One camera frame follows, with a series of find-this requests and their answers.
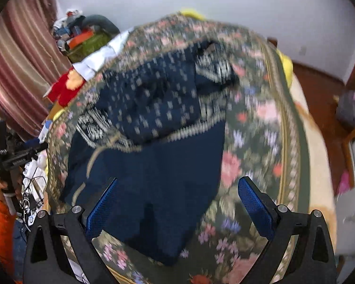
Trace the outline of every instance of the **pink curtain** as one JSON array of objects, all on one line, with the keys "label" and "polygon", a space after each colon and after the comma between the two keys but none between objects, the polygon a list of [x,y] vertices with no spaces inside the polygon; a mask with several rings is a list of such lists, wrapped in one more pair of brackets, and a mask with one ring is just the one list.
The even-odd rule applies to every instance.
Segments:
[{"label": "pink curtain", "polygon": [[55,0],[10,0],[0,14],[0,118],[21,137],[39,134],[42,95],[71,66],[49,28]]}]

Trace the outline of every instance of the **floral blanket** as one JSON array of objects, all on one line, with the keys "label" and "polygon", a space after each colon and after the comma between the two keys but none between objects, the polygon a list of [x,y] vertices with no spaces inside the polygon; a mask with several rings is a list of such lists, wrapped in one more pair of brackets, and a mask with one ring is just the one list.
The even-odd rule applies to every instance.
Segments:
[{"label": "floral blanket", "polygon": [[[93,245],[121,283],[238,284],[266,244],[239,199],[237,181],[241,176],[249,176],[277,204],[285,204],[293,211],[308,211],[309,155],[305,133],[281,62],[265,39],[241,26],[171,15],[135,29],[121,55],[105,69],[134,69],[160,53],[186,48],[203,38],[226,48],[239,78],[238,88],[231,91],[227,104],[217,197],[173,267],[143,256],[104,231],[95,238]],[[99,73],[84,85],[49,132],[47,192],[57,213],[69,209],[59,196],[78,118],[102,86]],[[73,253],[68,240],[65,247]],[[293,247],[292,239],[275,281],[283,276]]]}]

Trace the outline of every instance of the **stuffed toy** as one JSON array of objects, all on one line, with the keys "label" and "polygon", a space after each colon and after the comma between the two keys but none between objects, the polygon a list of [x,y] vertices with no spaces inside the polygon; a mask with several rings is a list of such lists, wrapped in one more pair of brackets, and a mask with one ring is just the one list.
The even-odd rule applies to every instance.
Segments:
[{"label": "stuffed toy", "polygon": [[50,87],[44,97],[47,97],[51,102],[58,101],[58,104],[65,108],[84,84],[83,77],[72,67]]}]

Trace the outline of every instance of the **person's hand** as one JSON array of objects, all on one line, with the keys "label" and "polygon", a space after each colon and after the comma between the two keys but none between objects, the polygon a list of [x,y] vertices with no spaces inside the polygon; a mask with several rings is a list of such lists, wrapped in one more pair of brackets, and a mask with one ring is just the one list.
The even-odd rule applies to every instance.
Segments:
[{"label": "person's hand", "polygon": [[[22,185],[22,178],[19,177],[17,179],[17,182],[18,182],[18,186],[16,187],[15,189],[15,193],[16,193],[16,197],[18,200],[21,200],[22,199],[22,196],[21,196],[21,185]],[[5,197],[3,195],[3,189],[6,189],[6,187],[8,187],[8,184],[5,182],[5,181],[0,181],[0,201],[3,202],[5,205],[7,204],[6,201],[5,201]]]}]

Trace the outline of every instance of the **orange sleeve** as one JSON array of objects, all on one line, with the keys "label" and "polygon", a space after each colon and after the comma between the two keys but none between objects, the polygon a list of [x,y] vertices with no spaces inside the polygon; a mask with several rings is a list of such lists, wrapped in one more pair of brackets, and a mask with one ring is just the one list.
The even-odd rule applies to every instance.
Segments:
[{"label": "orange sleeve", "polygon": [[0,201],[0,262],[13,274],[13,228],[16,216],[9,213],[8,207]]}]

